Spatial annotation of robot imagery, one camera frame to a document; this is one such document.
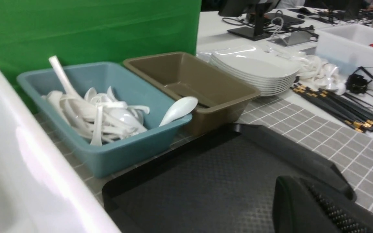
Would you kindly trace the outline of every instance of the monitor stand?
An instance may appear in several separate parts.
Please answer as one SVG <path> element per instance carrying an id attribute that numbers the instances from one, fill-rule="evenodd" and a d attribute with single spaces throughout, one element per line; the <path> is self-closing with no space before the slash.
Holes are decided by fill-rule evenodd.
<path id="1" fill-rule="evenodd" d="M 258 41 L 270 37 L 271 35 L 264 32 L 264 11 L 265 3 L 255 5 L 254 28 L 242 27 L 227 30 L 227 32 L 244 37 L 252 41 Z"/>

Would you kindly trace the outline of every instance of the white cable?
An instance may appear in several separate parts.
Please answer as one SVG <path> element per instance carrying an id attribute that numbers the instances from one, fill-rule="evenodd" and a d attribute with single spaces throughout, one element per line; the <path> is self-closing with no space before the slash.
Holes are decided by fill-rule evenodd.
<path id="1" fill-rule="evenodd" d="M 270 39 L 274 39 L 274 37 L 277 37 L 277 38 L 280 38 L 281 40 L 283 40 L 283 38 L 277 36 L 277 34 L 283 29 L 283 26 L 284 26 L 284 19 L 282 17 L 275 17 L 271 20 L 271 23 L 274 24 L 274 21 L 276 19 L 279 19 L 281 21 L 281 24 L 280 24 L 280 27 L 277 27 L 274 31 L 273 31 L 273 34 L 271 35 Z"/>

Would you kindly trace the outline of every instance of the black chopsticks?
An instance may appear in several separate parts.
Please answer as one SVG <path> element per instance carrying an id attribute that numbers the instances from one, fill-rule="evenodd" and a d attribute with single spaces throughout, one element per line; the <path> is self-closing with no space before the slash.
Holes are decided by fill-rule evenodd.
<path id="1" fill-rule="evenodd" d="M 373 132 L 373 111 L 353 101 L 351 95 L 344 95 L 344 98 L 323 89 L 312 90 L 300 83 L 295 83 L 291 89 L 352 129 L 361 133 Z"/>

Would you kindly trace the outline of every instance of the black plastic tray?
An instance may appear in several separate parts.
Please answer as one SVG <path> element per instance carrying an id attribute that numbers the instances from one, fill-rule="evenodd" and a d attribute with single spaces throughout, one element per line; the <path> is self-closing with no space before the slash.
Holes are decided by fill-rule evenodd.
<path id="1" fill-rule="evenodd" d="M 123 233 L 274 232 L 278 176 L 314 179 L 356 199 L 336 166 L 263 126 L 230 124 L 103 187 Z"/>

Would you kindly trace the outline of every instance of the green backdrop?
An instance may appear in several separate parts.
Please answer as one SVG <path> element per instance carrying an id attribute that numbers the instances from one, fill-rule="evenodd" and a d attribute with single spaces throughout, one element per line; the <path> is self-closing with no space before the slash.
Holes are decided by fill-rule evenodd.
<path id="1" fill-rule="evenodd" d="M 195 53 L 201 0 L 0 0 L 0 69 L 25 71 L 172 51 Z"/>

